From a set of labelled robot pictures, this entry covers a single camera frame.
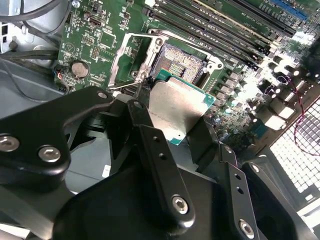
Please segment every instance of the cable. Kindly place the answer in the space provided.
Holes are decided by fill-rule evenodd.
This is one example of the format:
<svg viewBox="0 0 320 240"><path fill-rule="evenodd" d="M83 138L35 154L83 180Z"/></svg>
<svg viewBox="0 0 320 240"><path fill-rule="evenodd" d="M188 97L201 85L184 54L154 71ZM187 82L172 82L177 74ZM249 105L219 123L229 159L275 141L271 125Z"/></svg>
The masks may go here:
<svg viewBox="0 0 320 240"><path fill-rule="evenodd" d="M9 67L7 66L7 64L5 63L5 61L1 58L0 55L0 63L2 63L2 65L4 66L4 70L6 71L6 73L9 75L12 83L14 84L15 88L18 90L18 92L20 93L20 95L32 102L36 102L36 103L47 103L49 102L49 100L40 100L40 99L36 99L33 97L30 97L28 95L26 95L24 93L24 91L21 90L21 88L19 87L19 84L16 82L14 75L12 74L11 70L9 69Z"/></svg>
<svg viewBox="0 0 320 240"><path fill-rule="evenodd" d="M69 87L68 83L63 79L61 72L53 71L53 73L60 80L61 84L65 86L65 89L66 89L65 95L68 94L70 92L70 87Z"/></svg>
<svg viewBox="0 0 320 240"><path fill-rule="evenodd" d="M36 35L36 36L39 35L37 37L43 38L44 36L54 35L55 33L57 33L64 26L64 23L66 22L66 20L67 20L67 18L69 16L69 13L71 11L71 7L72 7L72 3L71 3L71 1L68 1L68 4L67 4L66 11L65 11L63 19L61 20L61 22L59 23L59 25L55 29L53 29L53 30L51 30L49 32L42 32L39 29L36 29L35 27L33 27L30 24L28 24L26 21L23 21L23 24L29 29L29 33L31 33L33 35ZM24 8L25 8L25 1L21 0L21 6L20 6L20 12L21 13L24 12Z"/></svg>
<svg viewBox="0 0 320 240"><path fill-rule="evenodd" d="M22 58L22 57L29 57L29 56L52 56L58 57L59 51L57 50L31 50L31 51L15 51L15 52L5 52L1 54L1 58L9 59L9 58Z"/></svg>
<svg viewBox="0 0 320 240"><path fill-rule="evenodd" d="M294 94L298 97L298 103L299 103L299 106L301 108L301 116L300 118L297 120L296 124L295 124L295 127L294 127L294 131L293 131L293 139L294 139L294 144L305 154L308 154L308 155L311 155L313 157L320 157L320 154L316 154L316 153L311 153L307 150L304 150L299 141L298 141L298 138L297 138L297 133L298 133L298 128L300 127L300 125L303 123L303 121L306 119L306 111L304 109L304 105L303 105L303 102L302 102L302 99L301 99L301 96L299 94L299 91L297 89L297 87L295 86L294 82L291 80L291 78L287 77L287 80L288 82L292 85L293 87L293 90L294 90Z"/></svg>
<svg viewBox="0 0 320 240"><path fill-rule="evenodd" d="M24 13L25 11L25 1L21 0L21 5L20 5L20 13ZM22 21L23 24L25 25L25 27L28 29L28 32L38 38L41 38L43 40L45 40L47 43L51 44L52 46L56 47L57 49L60 47L60 45L55 42L54 40L52 40L51 38L49 38L47 35L43 34L40 30L34 28L33 26L29 25L29 23L27 23L27 21Z"/></svg>
<svg viewBox="0 0 320 240"><path fill-rule="evenodd" d="M65 24L65 22L67 21L67 18L68 18L68 16L69 16L70 11L71 11L71 7L72 7L72 3L71 3L71 1L68 1L68 4L67 4L67 6L66 6L66 10L65 10L64 17L63 17L63 19L61 20L61 22L59 23L59 25L58 25L55 29L53 29L52 31L43 32L42 34L45 35L45 36L50 36L50 35L54 35L54 34L56 34L57 32L59 32L60 29L64 27L64 24Z"/></svg>
<svg viewBox="0 0 320 240"><path fill-rule="evenodd" d="M14 16L2 16L0 15L0 22L3 23L13 23L13 22L23 22L31 19L36 19L38 17L41 17L48 12L50 12L52 9L54 9L56 6L58 6L61 3L62 0L52 0L49 3L26 13L20 13L20 15L14 15Z"/></svg>

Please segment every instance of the silver screw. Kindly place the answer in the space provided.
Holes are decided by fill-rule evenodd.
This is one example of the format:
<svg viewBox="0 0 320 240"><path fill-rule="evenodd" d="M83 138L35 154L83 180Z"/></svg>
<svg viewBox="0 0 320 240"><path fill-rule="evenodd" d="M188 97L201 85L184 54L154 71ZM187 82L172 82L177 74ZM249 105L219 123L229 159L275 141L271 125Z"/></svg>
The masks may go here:
<svg viewBox="0 0 320 240"><path fill-rule="evenodd" d="M252 166L253 170L255 170L257 173L260 171L256 165L251 164L251 166Z"/></svg>
<svg viewBox="0 0 320 240"><path fill-rule="evenodd" d="M73 0L72 6L76 9L78 9L78 8L80 8L80 2L78 0Z"/></svg>
<svg viewBox="0 0 320 240"><path fill-rule="evenodd" d="M239 227L240 227L241 231L247 236L248 239L255 238L254 230L245 220L241 219L239 221Z"/></svg>
<svg viewBox="0 0 320 240"><path fill-rule="evenodd" d="M100 98L103 98L103 99L107 99L107 98L108 98L108 96L105 95L103 92L99 92L99 93L98 93L98 96L99 96Z"/></svg>
<svg viewBox="0 0 320 240"><path fill-rule="evenodd" d="M188 212L188 204L180 196L175 196L172 198L172 205L180 214L186 214Z"/></svg>
<svg viewBox="0 0 320 240"><path fill-rule="evenodd" d="M162 46L164 44L164 41L161 39L161 38L157 38L155 40L155 43L158 45L158 46Z"/></svg>
<svg viewBox="0 0 320 240"><path fill-rule="evenodd" d="M146 73L146 72L141 73L142 79L146 79L147 77L148 77L148 73Z"/></svg>
<svg viewBox="0 0 320 240"><path fill-rule="evenodd" d="M0 151L12 152L20 146L20 142L13 136L0 136Z"/></svg>
<svg viewBox="0 0 320 240"><path fill-rule="evenodd" d="M224 145L224 149L227 150L228 153L232 153L232 149L229 146Z"/></svg>
<svg viewBox="0 0 320 240"><path fill-rule="evenodd" d="M47 163L55 163L61 157L60 151L53 146L45 146L40 149L39 157Z"/></svg>

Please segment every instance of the green circuit board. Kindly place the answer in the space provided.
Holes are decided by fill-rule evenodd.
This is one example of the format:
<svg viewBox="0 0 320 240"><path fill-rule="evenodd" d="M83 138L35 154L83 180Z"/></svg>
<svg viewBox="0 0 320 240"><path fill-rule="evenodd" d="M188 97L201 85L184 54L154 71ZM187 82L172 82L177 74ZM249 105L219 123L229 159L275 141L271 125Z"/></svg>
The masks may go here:
<svg viewBox="0 0 320 240"><path fill-rule="evenodd" d="M264 80L279 85L268 67L274 56L287 59L288 65L297 67L308 57L311 45L320 34L320 3L316 0L283 0L279 4L274 0L79 2L80 7L72 8L65 23L56 67L72 91L87 86L110 90L112 67L128 33L144 36L132 36L128 41L118 62L115 84L134 82L133 73L140 69L151 44L148 31L169 31L176 37L169 37L163 46L173 46L186 56L194 56L204 66L208 63L206 53L223 63L222 69L214 70L205 80L201 77L204 71L200 71L190 84L216 98L208 115L220 116L222 121L212 124L218 134L228 131L223 140L235 149L241 148L237 145L239 139L255 125L245 111L247 102L269 104L270 96L260 92L258 86ZM255 18L254 11L261 18ZM85 77L77 77L72 72L76 62L86 65ZM226 84L228 79L233 83ZM245 89L243 82L250 88Z"/></svg>

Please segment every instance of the black plastic bracket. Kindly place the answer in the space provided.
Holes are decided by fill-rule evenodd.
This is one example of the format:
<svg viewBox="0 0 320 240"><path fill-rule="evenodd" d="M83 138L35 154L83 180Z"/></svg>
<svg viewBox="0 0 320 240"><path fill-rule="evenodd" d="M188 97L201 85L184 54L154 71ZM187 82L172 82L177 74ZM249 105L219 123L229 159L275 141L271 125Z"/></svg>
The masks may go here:
<svg viewBox="0 0 320 240"><path fill-rule="evenodd" d="M78 121L107 111L112 101L109 93L91 86L1 119L0 136L16 138L18 146L9 152L0 151L0 184L42 191L56 188L71 161L66 135L77 132ZM42 160L39 151L43 147L56 148L60 158L55 162Z"/></svg>
<svg viewBox="0 0 320 240"><path fill-rule="evenodd" d="M223 193L221 204L225 208L221 208L220 227L228 226L229 238L248 239L240 225L245 221L250 226L251 239L259 239L246 175L238 169L234 151L218 140L214 128L203 117L188 134L188 142L198 172L215 179Z"/></svg>
<svg viewBox="0 0 320 240"><path fill-rule="evenodd" d="M116 173L124 165L130 164L127 158L137 150L137 158L153 180L161 211L170 223L168 231L174 234L185 232L195 221L195 209L166 138L161 130L153 127L147 107L137 100L128 101L121 116L113 119L107 129L111 145L116 146L112 150L114 159L110 172ZM180 213L174 207L176 197L187 205L185 212Z"/></svg>
<svg viewBox="0 0 320 240"><path fill-rule="evenodd" d="M267 239L317 240L306 223L258 165L242 165L252 193L254 212Z"/></svg>

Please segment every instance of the ventilation grille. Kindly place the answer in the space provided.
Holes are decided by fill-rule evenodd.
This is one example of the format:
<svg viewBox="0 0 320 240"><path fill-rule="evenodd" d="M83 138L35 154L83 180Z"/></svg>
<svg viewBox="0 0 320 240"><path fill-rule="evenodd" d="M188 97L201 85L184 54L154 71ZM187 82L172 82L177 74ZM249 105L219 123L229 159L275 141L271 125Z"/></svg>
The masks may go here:
<svg viewBox="0 0 320 240"><path fill-rule="evenodd" d="M296 134L298 142L306 151L320 154L320 99L306 111L305 116ZM295 124L270 149L299 193L312 185L320 190L320 157L303 153L295 145L294 130Z"/></svg>

